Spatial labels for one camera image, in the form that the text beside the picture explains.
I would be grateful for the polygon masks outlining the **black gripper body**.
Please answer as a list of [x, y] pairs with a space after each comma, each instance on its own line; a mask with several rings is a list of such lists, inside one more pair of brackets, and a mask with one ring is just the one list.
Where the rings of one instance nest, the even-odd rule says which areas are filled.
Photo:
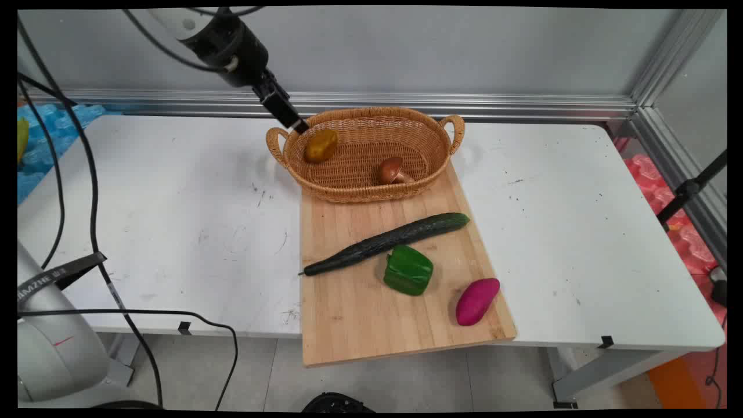
[[239, 17], [199, 14], [193, 52], [203, 63], [225, 70], [219, 76], [235, 88], [272, 82], [265, 45]]

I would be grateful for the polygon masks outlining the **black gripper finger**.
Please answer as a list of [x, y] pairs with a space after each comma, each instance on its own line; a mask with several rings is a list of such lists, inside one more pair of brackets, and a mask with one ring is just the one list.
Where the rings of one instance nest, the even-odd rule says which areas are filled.
[[290, 97], [279, 85], [270, 69], [263, 69], [260, 78], [251, 87], [260, 104], [265, 108], [284, 108], [290, 106]]
[[303, 134], [309, 129], [299, 111], [290, 103], [290, 97], [281, 87], [267, 87], [262, 96], [262, 105], [285, 128]]

